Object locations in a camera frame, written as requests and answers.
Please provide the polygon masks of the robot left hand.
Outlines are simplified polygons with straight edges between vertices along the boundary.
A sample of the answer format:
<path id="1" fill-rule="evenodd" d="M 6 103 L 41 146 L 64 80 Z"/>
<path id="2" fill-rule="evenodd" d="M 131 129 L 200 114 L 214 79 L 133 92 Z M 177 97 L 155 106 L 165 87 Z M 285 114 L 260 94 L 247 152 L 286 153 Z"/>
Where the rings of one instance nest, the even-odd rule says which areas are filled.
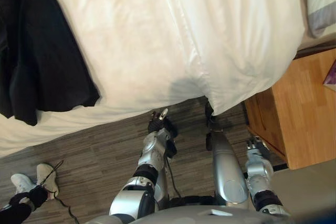
<path id="1" fill-rule="evenodd" d="M 168 111 L 168 108 L 165 108 L 162 112 L 152 111 L 151 119 L 148 123 L 148 133 L 158 132 L 164 128 Z"/>

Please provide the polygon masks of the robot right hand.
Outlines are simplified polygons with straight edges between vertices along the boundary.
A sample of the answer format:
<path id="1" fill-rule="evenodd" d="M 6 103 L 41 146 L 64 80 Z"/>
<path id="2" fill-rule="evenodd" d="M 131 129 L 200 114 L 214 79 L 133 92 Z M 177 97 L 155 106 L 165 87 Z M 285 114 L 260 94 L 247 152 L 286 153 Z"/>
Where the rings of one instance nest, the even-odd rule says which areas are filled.
<path id="1" fill-rule="evenodd" d="M 269 159 L 270 157 L 270 150 L 268 146 L 259 136 L 251 136 L 247 141 L 247 148 L 249 150 L 257 149 L 261 156 L 265 159 Z"/>

